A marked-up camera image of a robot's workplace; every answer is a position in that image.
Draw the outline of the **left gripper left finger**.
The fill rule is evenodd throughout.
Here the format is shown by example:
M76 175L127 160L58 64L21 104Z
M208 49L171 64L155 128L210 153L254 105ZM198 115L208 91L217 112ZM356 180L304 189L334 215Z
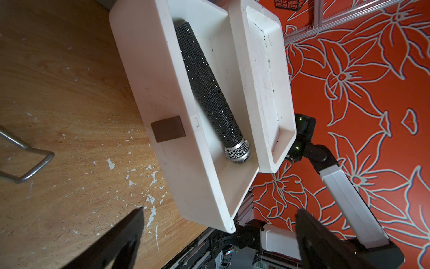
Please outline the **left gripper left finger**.
M136 208L100 237L65 269L132 269L144 230L143 208Z

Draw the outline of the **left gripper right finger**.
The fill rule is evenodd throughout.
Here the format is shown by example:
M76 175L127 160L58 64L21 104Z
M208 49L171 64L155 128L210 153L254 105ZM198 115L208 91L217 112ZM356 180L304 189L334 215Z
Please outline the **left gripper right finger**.
M304 209L297 211L296 238L305 269L368 269L346 244Z

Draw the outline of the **black sparkly microphone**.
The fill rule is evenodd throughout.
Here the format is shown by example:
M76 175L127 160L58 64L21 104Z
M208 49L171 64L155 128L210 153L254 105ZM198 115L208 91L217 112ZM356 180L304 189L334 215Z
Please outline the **black sparkly microphone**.
M247 162L250 143L244 138L190 23L179 20L174 27L191 90L223 144L227 160L235 164Z

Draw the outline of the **white top drawer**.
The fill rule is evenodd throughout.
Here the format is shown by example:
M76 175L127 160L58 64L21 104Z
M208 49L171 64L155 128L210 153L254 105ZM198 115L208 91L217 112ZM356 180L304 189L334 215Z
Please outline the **white top drawer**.
M109 22L153 150L180 215L226 233L253 182L224 147L192 93L174 23L190 23L243 136L253 142L227 7L209 1L117 1Z

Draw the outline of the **white drawer cabinet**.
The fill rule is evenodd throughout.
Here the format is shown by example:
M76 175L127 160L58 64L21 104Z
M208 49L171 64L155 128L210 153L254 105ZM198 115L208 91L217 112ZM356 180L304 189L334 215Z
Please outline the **white drawer cabinet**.
M228 14L262 173L275 173L297 131L282 25L256 1L231 1Z

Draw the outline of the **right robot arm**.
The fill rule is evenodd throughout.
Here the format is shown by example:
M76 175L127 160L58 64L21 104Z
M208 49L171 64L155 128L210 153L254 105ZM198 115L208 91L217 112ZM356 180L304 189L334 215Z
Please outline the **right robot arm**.
M316 120L296 114L296 141L288 157L291 162L307 158L335 204L352 228L355 237L338 239L304 209L296 213L295 232L277 229L257 220L247 220L252 202L247 201L239 216L239 237L231 243L249 247L255 262L291 269L398 269L405 262L403 252L385 233L377 218L353 187L331 151L313 145Z

